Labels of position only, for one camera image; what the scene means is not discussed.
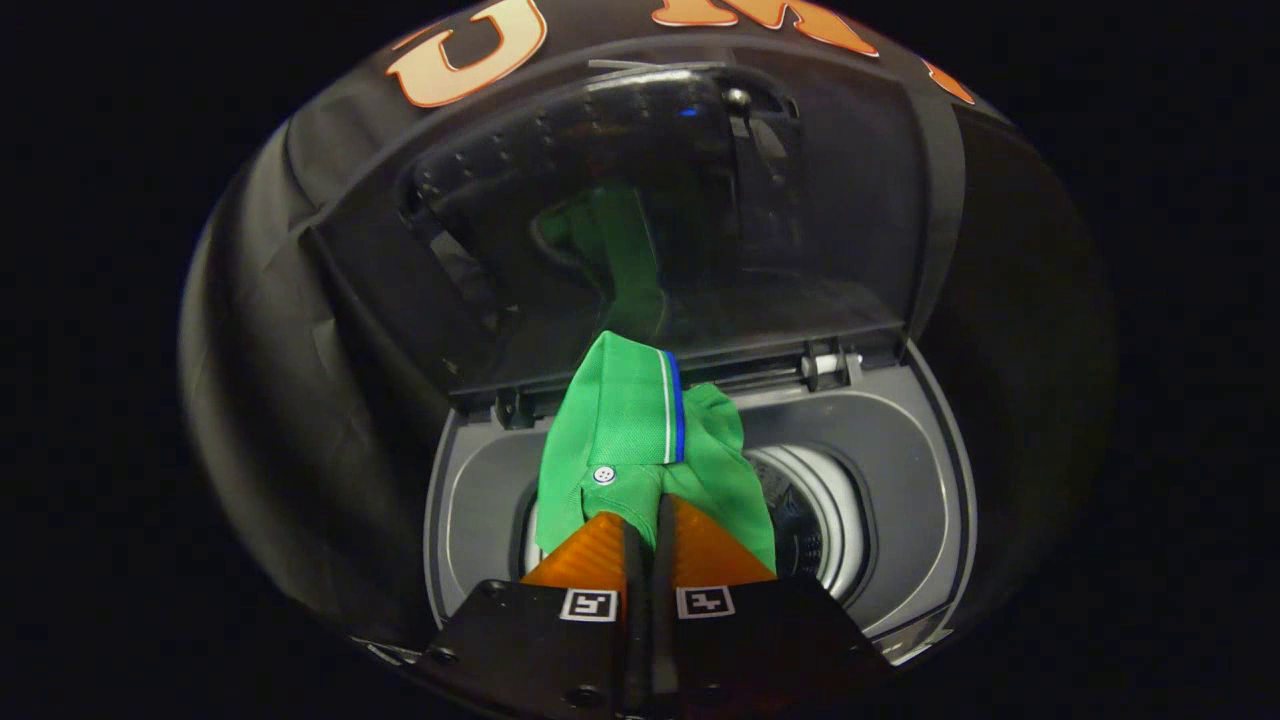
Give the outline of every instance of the black background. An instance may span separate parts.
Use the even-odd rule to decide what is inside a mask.
[[[38,208],[13,238],[37,263],[12,268],[29,348],[12,547],[32,579],[9,583],[19,716],[453,716],[252,565],[193,465],[174,355],[195,240],[241,163],[366,54],[460,6],[59,6],[17,23],[31,47],[10,95],[36,132],[17,142],[10,197]],[[1108,266],[1123,352],[1114,447],[1070,541],[859,711],[1261,715],[1272,664],[1248,648],[1271,614],[1253,615],[1265,555],[1244,533],[1267,480],[1251,407],[1266,236],[1247,227],[1262,45],[1219,6],[846,12],[983,95],[1060,173]]]

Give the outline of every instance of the green polo shirt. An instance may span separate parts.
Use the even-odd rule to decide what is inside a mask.
[[[536,542],[552,552],[596,512],[617,512],[649,547],[658,501],[684,497],[769,570],[773,525],[742,420],[714,384],[684,392],[675,356],[605,331],[570,382],[547,434]]]

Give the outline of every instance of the washing machine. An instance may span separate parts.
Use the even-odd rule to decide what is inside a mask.
[[[182,389],[255,560],[412,675],[479,584],[543,561],[541,450],[591,341],[660,347],[737,407],[780,578],[906,667],[1079,509],[1108,307],[1012,123],[873,29],[499,0],[374,53],[234,178]]]

